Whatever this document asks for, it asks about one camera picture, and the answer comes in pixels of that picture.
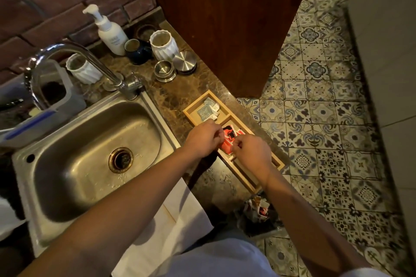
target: hand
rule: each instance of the hand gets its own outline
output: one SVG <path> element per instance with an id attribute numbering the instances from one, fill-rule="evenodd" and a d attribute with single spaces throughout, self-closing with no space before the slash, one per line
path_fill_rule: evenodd
<path id="1" fill-rule="evenodd" d="M 195 154 L 198 159 L 206 157 L 224 142 L 224 131 L 221 125 L 212 119 L 195 126 L 186 138 L 184 148 Z"/>
<path id="2" fill-rule="evenodd" d="M 233 142 L 232 152 L 257 177 L 273 167 L 269 145 L 255 135 L 238 135 Z"/>

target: stainless steel sink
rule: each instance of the stainless steel sink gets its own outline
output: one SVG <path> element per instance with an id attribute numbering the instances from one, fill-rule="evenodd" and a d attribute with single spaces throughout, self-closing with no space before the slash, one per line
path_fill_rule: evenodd
<path id="1" fill-rule="evenodd" d="M 133 101 L 117 92 L 16 152 L 13 165 L 33 242 L 42 251 L 97 201 L 177 147 L 145 92 Z"/>

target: patterned tile floor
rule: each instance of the patterned tile floor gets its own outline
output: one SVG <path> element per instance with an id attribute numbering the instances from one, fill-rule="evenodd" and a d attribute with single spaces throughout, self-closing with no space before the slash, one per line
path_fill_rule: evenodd
<path id="1" fill-rule="evenodd" d="M 287 151 L 284 174 L 377 269 L 415 276 L 352 49 L 348 0 L 303 0 L 260 99 L 239 99 Z M 287 236 L 258 241 L 282 276 L 310 276 Z"/>

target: person's left hand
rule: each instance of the person's left hand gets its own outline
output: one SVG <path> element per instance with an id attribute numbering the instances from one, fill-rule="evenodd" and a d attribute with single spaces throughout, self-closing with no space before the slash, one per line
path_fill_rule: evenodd
<path id="1" fill-rule="evenodd" d="M 189 132 L 183 148 L 201 159 L 218 148 L 224 142 L 224 138 L 221 125 L 216 124 L 212 119 L 208 119 Z"/>

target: wooden organizer box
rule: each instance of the wooden organizer box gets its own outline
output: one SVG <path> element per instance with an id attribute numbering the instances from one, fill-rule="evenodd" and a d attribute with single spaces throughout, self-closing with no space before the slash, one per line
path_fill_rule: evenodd
<path id="1" fill-rule="evenodd" d="M 222 127 L 232 124 L 233 127 L 238 130 L 241 129 L 246 134 L 253 134 L 248 127 L 240 121 L 240 119 L 225 106 L 224 103 L 220 101 L 210 90 L 201 95 L 197 100 L 195 100 L 190 106 L 184 109 L 184 114 L 189 119 L 189 121 L 197 126 L 202 123 L 202 120 L 198 113 L 196 112 L 203 104 L 207 97 L 210 97 L 220 105 L 220 110 L 216 123 L 220 124 Z M 224 163 L 230 168 L 233 174 L 240 180 L 240 182 L 249 190 L 252 194 L 256 194 L 261 190 L 261 186 L 256 177 L 247 170 L 236 158 L 234 154 L 228 155 L 221 149 L 218 149 L 218 154 L 221 156 Z M 284 168 L 284 163 L 272 153 L 272 162 L 278 170 Z"/>

